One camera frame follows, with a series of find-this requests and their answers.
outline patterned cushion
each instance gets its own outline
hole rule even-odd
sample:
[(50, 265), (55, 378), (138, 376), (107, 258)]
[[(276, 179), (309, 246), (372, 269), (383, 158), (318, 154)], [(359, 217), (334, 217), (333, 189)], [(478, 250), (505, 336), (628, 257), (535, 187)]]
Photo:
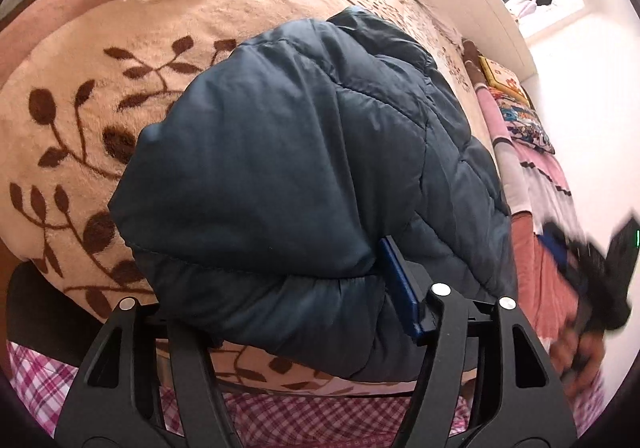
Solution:
[(502, 118), (507, 125), (511, 139), (516, 139), (539, 152), (556, 153), (549, 136), (546, 134), (545, 129), (542, 128), (538, 115), (529, 108), (528, 104), (523, 105), (498, 89), (489, 87), (489, 90), (498, 107), (500, 107)]
[(526, 107), (530, 107), (527, 95), (515, 73), (484, 56), (480, 57), (480, 66), (490, 87), (498, 89), (523, 103)]

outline puffer jacket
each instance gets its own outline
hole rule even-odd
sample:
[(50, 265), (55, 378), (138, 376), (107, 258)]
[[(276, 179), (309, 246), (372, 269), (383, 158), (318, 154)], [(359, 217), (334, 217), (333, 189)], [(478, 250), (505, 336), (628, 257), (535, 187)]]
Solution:
[(149, 125), (110, 202), (165, 312), (355, 381), (413, 381), (376, 243), (516, 296), (510, 213), (433, 57), (362, 8), (239, 45)]

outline yellow pillow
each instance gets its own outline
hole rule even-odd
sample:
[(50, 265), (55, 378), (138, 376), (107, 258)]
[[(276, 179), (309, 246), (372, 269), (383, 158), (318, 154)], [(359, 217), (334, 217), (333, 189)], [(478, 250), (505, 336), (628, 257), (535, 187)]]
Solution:
[(527, 95), (524, 93), (524, 89), (518, 81), (518, 77), (512, 71), (484, 56), (480, 57), (480, 66), (490, 87), (508, 94), (525, 106), (531, 108)]

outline person's hand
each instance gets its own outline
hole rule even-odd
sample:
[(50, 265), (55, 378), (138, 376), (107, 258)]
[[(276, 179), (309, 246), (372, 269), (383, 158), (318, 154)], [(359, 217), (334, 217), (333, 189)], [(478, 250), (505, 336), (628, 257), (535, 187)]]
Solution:
[(580, 339), (570, 325), (560, 331), (560, 336), (549, 349), (551, 363), (558, 375), (571, 368), (575, 355), (589, 359), (584, 369), (576, 375), (573, 381), (564, 386), (564, 394), (569, 401), (573, 401), (578, 394), (591, 386), (600, 365), (604, 359), (604, 335), (599, 332), (584, 333)]

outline bed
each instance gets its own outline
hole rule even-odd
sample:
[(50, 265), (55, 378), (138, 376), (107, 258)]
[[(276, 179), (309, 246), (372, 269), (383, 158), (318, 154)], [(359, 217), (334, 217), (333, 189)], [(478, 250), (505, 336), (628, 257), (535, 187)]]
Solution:
[[(239, 42), (351, 4), (433, 54), (473, 135), (492, 150), (459, 46), (416, 0), (37, 0), (0, 33), (11, 50), (0, 58), (4, 243), (100, 320), (124, 295), (155, 301), (106, 209), (136, 136)], [(162, 345), (159, 353), (167, 381)], [(226, 383), (267, 392), (391, 394), (414, 385), (354, 384), (247, 346), (224, 344), (211, 355)]]

